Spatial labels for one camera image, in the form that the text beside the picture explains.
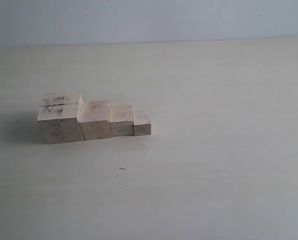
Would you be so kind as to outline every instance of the white wall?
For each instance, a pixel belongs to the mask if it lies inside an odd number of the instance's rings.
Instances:
[[[0,46],[298,36],[298,0],[0,0]]]

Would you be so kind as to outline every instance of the white table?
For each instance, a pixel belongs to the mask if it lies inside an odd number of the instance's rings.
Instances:
[[[42,94],[76,90],[148,111],[152,135],[44,144]],[[298,240],[298,37],[0,48],[15,239]]]

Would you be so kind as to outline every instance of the wooden cube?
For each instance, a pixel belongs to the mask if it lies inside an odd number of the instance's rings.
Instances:
[[[151,135],[151,120],[146,111],[135,111],[133,113],[134,136]]]
[[[79,124],[85,140],[111,138],[108,101],[84,102]]]
[[[133,112],[130,105],[109,107],[109,124],[113,137],[134,134]]]
[[[78,121],[82,102],[78,91],[43,95],[37,121],[48,144],[84,140]]]

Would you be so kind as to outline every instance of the wooden block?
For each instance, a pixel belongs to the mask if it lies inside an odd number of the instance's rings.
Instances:
[[[108,101],[84,102],[79,124],[84,140],[111,138]]]
[[[84,140],[78,121],[82,102],[78,91],[43,95],[37,121],[48,144]]]
[[[130,105],[109,107],[109,124],[113,137],[134,134],[133,112]]]
[[[133,113],[134,136],[151,135],[151,120],[146,111],[135,111]]]

